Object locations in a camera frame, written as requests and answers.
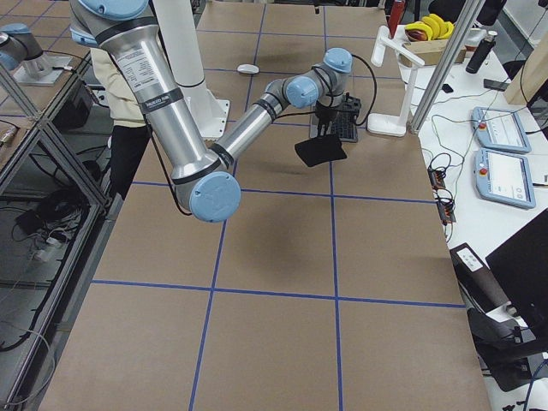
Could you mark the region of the black mouse pad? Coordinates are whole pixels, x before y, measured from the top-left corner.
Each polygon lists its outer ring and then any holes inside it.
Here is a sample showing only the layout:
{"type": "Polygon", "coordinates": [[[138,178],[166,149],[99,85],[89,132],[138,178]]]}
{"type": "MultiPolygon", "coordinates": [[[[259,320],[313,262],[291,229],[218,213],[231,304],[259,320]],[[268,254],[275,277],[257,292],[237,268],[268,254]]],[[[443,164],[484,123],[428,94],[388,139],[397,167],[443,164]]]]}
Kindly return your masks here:
{"type": "Polygon", "coordinates": [[[334,134],[299,142],[295,144],[295,152],[307,167],[347,158],[342,142],[334,134]]]}

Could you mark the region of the grey laptop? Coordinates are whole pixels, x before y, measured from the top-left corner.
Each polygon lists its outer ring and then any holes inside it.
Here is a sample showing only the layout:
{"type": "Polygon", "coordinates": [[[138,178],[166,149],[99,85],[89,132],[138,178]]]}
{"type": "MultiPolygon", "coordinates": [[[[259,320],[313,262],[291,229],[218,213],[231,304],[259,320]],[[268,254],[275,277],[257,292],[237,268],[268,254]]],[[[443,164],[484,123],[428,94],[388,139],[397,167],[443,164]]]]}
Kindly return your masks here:
{"type": "MultiPolygon", "coordinates": [[[[334,134],[341,142],[357,143],[359,141],[358,130],[355,124],[356,115],[350,113],[338,113],[333,122],[327,128],[327,134],[334,134]]],[[[319,118],[311,115],[309,137],[318,135],[319,118]]]]}

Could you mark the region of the white desk lamp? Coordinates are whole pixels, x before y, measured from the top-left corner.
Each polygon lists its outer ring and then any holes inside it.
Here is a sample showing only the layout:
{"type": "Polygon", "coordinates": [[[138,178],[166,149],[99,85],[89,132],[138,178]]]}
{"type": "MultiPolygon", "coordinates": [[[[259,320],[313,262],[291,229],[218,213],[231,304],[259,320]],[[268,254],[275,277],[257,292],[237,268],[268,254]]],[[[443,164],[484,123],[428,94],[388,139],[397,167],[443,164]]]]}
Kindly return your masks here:
{"type": "Polygon", "coordinates": [[[390,38],[390,30],[387,26],[378,29],[375,44],[372,50],[371,63],[378,68],[383,65],[384,55],[387,49],[392,49],[399,57],[406,57],[411,62],[408,74],[408,82],[390,84],[383,89],[384,96],[381,102],[391,105],[388,110],[372,110],[366,122],[367,131],[370,134],[403,137],[407,133],[408,119],[411,114],[411,103],[415,90],[418,69],[425,66],[425,61],[413,52],[390,38]]]}

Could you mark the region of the white computer mouse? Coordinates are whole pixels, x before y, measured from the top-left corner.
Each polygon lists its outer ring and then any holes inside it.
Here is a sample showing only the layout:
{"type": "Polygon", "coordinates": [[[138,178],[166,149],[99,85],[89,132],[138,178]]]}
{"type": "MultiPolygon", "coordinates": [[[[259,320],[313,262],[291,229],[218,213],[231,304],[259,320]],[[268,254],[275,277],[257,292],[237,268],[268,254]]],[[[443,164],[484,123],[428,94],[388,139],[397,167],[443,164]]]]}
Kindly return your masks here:
{"type": "Polygon", "coordinates": [[[256,65],[248,64],[248,63],[240,64],[236,68],[236,71],[239,74],[244,74],[244,75],[256,75],[260,72],[259,68],[256,65]]]}

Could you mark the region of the cardboard box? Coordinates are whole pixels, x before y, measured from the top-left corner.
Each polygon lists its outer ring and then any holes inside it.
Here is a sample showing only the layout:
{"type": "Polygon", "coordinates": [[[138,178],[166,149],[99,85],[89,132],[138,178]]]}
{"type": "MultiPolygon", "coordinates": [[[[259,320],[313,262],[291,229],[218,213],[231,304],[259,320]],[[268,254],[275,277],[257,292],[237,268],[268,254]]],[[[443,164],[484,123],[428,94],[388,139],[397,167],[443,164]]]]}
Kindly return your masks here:
{"type": "MultiPolygon", "coordinates": [[[[448,39],[431,40],[431,41],[415,41],[403,43],[403,47],[421,58],[425,62],[425,66],[437,65],[444,53],[448,39]]],[[[463,45],[457,57],[455,63],[462,63],[466,56],[467,49],[463,45]]],[[[402,54],[399,55],[399,62],[405,67],[411,67],[412,62],[402,54]]]]}

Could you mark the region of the red bottle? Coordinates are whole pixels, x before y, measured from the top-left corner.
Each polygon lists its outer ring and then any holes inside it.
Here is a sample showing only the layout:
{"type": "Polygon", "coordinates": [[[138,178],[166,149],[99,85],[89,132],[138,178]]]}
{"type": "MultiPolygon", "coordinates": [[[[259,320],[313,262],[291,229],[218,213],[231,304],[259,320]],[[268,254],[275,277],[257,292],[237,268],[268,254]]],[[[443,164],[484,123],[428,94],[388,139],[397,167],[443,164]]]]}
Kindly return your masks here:
{"type": "Polygon", "coordinates": [[[390,14],[388,18],[388,28],[390,37],[393,38],[398,25],[401,22],[402,16],[405,12],[406,1],[405,0],[394,0],[391,5],[390,14]]]}

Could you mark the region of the yellow bananas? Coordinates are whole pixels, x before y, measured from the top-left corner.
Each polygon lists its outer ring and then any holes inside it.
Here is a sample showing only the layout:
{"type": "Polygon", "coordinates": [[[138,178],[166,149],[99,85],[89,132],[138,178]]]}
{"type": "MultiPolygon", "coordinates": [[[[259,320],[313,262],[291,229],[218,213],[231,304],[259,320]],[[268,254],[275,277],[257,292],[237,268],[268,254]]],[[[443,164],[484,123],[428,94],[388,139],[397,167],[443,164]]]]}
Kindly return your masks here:
{"type": "Polygon", "coordinates": [[[448,39],[455,26],[435,14],[422,17],[419,21],[407,24],[404,32],[410,41],[432,41],[448,39]]]}

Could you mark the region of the black water bottle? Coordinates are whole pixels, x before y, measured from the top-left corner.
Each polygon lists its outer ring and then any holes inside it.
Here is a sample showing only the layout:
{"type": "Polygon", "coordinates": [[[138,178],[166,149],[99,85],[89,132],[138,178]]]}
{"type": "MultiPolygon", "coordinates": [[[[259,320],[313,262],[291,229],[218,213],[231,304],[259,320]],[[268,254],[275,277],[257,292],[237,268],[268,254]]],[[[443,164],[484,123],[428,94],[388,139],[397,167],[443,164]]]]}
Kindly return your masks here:
{"type": "Polygon", "coordinates": [[[489,53],[496,44],[497,32],[488,31],[485,37],[479,42],[476,50],[470,58],[465,70],[470,74],[477,74],[489,53]]]}

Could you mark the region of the upper teach pendant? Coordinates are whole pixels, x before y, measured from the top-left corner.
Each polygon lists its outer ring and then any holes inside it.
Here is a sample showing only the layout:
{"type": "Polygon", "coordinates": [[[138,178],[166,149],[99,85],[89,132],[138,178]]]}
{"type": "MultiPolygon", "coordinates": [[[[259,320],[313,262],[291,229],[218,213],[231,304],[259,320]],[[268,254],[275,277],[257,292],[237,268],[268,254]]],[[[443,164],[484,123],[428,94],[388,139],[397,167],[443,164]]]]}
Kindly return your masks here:
{"type": "Polygon", "coordinates": [[[471,120],[474,134],[484,148],[518,154],[532,150],[521,119],[512,110],[475,107],[471,120]]]}

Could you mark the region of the teach pendant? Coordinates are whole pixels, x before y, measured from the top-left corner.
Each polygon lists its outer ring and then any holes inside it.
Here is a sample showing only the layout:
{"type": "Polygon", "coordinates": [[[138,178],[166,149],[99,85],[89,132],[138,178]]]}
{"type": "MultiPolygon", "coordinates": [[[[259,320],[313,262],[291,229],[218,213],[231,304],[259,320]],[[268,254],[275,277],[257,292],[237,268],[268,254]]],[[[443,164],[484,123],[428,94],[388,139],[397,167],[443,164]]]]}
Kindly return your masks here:
{"type": "Polygon", "coordinates": [[[525,156],[481,148],[474,154],[473,172],[480,198],[526,210],[536,206],[525,156]]]}
{"type": "Polygon", "coordinates": [[[471,120],[474,134],[484,148],[518,154],[532,150],[521,119],[512,110],[475,107],[471,120]]]}

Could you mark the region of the lower teach pendant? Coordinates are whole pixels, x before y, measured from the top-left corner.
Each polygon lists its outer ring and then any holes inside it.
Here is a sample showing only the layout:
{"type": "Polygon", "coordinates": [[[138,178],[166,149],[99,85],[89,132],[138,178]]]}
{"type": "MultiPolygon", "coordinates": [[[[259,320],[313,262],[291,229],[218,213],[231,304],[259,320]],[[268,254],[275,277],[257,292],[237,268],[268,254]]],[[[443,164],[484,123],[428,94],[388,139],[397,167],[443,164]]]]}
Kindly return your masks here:
{"type": "Polygon", "coordinates": [[[525,156],[481,148],[474,154],[473,172],[480,198],[526,210],[536,206],[525,156]]]}

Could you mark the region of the person in cream sweater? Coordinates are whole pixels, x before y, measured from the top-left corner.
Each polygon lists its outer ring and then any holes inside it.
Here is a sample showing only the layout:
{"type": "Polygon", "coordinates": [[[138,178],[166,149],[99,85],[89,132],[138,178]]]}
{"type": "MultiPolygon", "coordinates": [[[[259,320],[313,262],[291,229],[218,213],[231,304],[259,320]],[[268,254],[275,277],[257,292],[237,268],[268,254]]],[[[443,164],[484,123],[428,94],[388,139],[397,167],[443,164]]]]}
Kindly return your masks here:
{"type": "Polygon", "coordinates": [[[92,48],[90,55],[93,72],[104,87],[110,118],[113,120],[110,137],[110,195],[125,199],[152,132],[110,54],[92,48]]]}

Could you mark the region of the black monitor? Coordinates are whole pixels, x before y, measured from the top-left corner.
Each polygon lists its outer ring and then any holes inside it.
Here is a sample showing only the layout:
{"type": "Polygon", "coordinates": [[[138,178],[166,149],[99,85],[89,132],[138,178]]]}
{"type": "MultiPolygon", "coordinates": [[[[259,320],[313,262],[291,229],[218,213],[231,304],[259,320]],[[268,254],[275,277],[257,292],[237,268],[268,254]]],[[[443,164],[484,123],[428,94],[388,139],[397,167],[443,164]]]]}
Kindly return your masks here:
{"type": "Polygon", "coordinates": [[[487,257],[493,276],[537,337],[547,335],[547,211],[487,257]]]}

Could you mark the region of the aluminium frame post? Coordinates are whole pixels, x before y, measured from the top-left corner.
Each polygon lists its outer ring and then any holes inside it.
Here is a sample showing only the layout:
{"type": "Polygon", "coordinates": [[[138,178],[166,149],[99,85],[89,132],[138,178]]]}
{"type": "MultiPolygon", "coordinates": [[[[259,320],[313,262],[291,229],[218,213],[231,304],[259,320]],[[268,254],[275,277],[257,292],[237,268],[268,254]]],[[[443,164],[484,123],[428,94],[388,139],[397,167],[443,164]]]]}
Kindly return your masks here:
{"type": "Polygon", "coordinates": [[[476,21],[483,5],[484,0],[467,0],[463,4],[462,12],[456,22],[455,31],[452,33],[439,63],[433,70],[432,76],[426,85],[426,90],[416,107],[413,118],[408,125],[411,134],[418,134],[422,128],[427,115],[429,114],[433,104],[444,84],[451,67],[455,63],[456,57],[461,49],[468,30],[476,21]]]}

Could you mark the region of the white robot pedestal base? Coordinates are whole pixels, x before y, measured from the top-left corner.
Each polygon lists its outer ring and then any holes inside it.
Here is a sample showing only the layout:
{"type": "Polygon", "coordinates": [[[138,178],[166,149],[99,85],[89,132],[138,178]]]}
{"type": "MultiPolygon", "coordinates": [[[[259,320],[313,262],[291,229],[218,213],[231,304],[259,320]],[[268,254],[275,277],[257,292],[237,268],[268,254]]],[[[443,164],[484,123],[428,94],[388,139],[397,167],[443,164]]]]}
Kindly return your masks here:
{"type": "Polygon", "coordinates": [[[216,98],[206,84],[191,3],[158,0],[153,5],[171,71],[200,135],[217,140],[225,131],[230,101],[216,98]]]}

